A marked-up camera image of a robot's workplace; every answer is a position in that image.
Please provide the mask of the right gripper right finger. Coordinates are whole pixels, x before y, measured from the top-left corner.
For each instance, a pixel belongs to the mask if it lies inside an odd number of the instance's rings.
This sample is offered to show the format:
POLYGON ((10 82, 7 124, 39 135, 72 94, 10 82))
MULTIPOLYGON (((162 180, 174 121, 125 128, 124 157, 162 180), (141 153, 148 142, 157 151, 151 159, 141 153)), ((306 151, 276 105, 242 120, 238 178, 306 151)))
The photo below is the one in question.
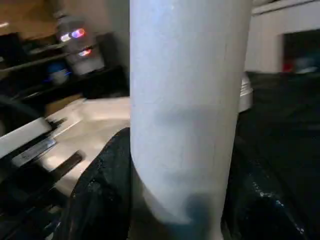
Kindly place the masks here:
POLYGON ((248 144, 233 145, 222 232, 228 240, 318 240, 285 184, 248 144))

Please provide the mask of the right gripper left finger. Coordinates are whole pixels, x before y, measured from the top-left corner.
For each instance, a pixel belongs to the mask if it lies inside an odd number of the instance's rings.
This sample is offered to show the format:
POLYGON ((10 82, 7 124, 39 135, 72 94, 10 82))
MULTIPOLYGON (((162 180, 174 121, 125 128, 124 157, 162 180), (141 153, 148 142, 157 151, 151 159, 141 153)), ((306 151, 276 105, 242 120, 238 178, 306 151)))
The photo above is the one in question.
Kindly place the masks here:
POLYGON ((132 208, 130 128, 117 132, 79 177, 55 240, 125 240, 132 208))

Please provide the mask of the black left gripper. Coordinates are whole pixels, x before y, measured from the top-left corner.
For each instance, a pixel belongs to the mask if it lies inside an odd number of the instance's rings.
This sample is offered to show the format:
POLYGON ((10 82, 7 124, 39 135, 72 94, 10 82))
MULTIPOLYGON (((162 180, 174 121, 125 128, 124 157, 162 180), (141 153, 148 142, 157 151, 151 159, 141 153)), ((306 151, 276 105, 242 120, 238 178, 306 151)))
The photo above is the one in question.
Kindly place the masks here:
POLYGON ((43 165, 44 156, 56 141, 46 138, 32 141, 10 153, 0 162, 0 229, 16 231, 30 225, 37 231, 56 228, 64 197, 55 190, 58 181, 83 160, 76 151, 58 166, 49 169, 43 165))

